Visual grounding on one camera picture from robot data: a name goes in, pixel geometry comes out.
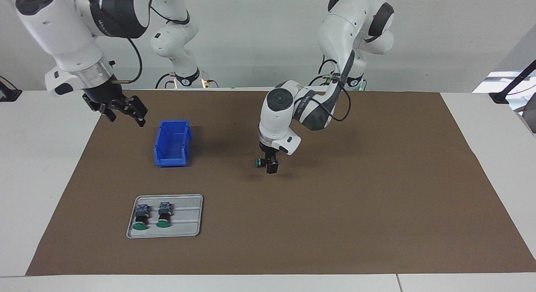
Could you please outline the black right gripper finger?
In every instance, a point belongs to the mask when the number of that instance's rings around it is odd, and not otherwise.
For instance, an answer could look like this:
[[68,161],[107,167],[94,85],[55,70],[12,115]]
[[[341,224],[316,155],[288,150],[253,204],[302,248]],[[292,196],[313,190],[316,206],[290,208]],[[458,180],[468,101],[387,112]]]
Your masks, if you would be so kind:
[[93,112],[99,112],[100,114],[106,116],[110,122],[115,121],[116,115],[111,109],[109,109],[107,104],[93,102],[89,97],[83,97],[83,99]]
[[114,99],[113,109],[133,118],[138,126],[145,126],[145,116],[148,110],[138,96],[134,95],[129,98],[124,96],[122,98]]

